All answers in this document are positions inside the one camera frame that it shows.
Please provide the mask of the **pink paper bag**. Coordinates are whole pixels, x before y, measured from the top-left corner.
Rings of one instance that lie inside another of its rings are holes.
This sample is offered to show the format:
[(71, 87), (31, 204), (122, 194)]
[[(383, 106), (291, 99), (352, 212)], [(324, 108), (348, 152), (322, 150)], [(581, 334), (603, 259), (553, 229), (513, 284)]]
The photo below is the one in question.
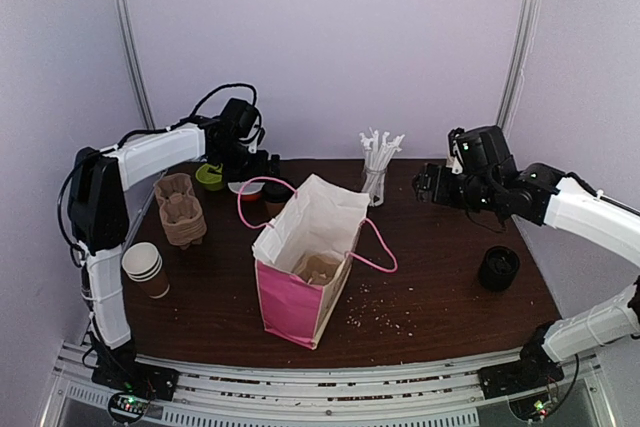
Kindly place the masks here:
[[(311, 174), (298, 187), (274, 177), (254, 177), (241, 185), (237, 196), (256, 182), (274, 182), (292, 193), (279, 214), (259, 225), (246, 220), (242, 201), (236, 201), (241, 222), (260, 232), (252, 253), (264, 330), (314, 350), (344, 290), (352, 263), (357, 260), (392, 274), (398, 270), (398, 261), (368, 218), (369, 194)], [(390, 268), (356, 252), (364, 225), (371, 227), (391, 259)]]

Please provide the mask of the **stack of paper cups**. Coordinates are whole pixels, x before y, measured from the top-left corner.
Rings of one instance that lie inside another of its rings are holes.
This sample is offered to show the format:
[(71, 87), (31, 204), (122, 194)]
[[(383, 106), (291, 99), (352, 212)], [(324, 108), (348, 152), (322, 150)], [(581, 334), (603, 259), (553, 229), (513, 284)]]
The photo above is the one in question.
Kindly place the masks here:
[(170, 291), (170, 282), (163, 268), (163, 259), (157, 247), (140, 242), (124, 253), (121, 265), (127, 277), (152, 299), (160, 299)]

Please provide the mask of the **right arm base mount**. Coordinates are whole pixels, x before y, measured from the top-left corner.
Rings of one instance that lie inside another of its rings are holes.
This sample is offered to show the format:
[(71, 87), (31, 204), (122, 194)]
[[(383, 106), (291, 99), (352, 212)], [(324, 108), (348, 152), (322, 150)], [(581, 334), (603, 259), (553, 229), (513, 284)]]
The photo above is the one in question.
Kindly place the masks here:
[(561, 381), (564, 372), (558, 363), (546, 358), (527, 357), (513, 362), (483, 367), (478, 371), (485, 399), (510, 396)]

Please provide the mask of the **single cardboard cup carrier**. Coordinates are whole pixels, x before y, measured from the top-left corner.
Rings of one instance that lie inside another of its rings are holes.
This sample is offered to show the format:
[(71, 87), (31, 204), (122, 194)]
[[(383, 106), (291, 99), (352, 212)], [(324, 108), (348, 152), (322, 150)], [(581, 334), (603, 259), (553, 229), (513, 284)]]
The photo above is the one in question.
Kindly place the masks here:
[(333, 280), (339, 265), (340, 262), (333, 257), (310, 254), (300, 259), (293, 273), (307, 285), (324, 286)]

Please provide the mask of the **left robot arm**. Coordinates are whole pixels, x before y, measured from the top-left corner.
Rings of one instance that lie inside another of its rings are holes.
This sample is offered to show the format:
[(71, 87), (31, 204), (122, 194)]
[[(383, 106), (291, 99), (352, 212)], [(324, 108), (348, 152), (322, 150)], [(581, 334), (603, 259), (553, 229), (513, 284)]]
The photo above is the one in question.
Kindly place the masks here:
[(216, 116), (192, 111), (169, 127), (132, 131), (113, 146), (77, 153), (62, 187), (68, 195), (70, 250), (81, 272), (98, 367), (121, 390), (133, 391), (144, 380), (122, 293), (120, 260), (130, 229), (126, 192), (197, 160), (220, 165), (225, 182), (278, 175), (279, 155), (260, 146), (265, 135), (255, 102), (232, 98)]

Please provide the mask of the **brown paper coffee cup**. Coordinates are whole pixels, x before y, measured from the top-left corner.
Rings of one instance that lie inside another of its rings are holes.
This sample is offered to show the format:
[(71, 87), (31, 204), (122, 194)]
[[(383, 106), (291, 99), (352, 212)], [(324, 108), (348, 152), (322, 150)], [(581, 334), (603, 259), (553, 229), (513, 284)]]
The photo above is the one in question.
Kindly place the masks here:
[(293, 195), (293, 192), (287, 186), (274, 181), (265, 182), (261, 193), (266, 210), (271, 218), (276, 217), (282, 211)]

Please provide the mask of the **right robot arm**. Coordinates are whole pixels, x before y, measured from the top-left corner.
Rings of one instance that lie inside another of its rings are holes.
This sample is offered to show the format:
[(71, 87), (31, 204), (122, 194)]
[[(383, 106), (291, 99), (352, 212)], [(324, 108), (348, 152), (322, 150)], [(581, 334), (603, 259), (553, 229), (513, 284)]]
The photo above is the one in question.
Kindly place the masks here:
[[(448, 134), (446, 164), (424, 164), (412, 180), (422, 202), (488, 211), (500, 223), (518, 216), (582, 237), (620, 257), (639, 262), (639, 213), (591, 187), (574, 172), (544, 163), (520, 170), (497, 125)], [(639, 285), (573, 317), (536, 330), (522, 348), (512, 377), (519, 387), (535, 387), (551, 365), (596, 346), (639, 334)]]

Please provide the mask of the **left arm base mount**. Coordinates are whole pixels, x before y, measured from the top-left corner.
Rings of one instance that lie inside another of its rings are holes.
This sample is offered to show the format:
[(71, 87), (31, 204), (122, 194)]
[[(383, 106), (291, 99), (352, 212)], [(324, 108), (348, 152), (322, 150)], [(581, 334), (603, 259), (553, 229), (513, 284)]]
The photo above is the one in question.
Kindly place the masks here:
[(123, 369), (113, 360), (99, 358), (92, 381), (116, 391), (147, 400), (171, 401), (179, 372), (172, 368), (134, 362)]

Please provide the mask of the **black cup lid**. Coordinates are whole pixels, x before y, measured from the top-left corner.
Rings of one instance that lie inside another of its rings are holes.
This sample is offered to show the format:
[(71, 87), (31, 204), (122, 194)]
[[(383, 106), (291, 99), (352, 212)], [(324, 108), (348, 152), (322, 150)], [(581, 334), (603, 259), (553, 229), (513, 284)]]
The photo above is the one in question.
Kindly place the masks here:
[(270, 203), (287, 202), (292, 194), (293, 192), (289, 187), (278, 182), (265, 182), (262, 188), (263, 199)]

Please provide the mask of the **cardboard cup carrier stack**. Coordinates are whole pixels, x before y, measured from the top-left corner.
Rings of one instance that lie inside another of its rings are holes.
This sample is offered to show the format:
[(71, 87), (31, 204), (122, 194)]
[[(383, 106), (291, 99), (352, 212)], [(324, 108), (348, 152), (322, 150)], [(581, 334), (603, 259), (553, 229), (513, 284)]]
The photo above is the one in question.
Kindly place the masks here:
[(207, 225), (191, 177), (185, 173), (166, 175), (155, 183), (154, 195), (169, 244), (182, 250), (200, 245)]

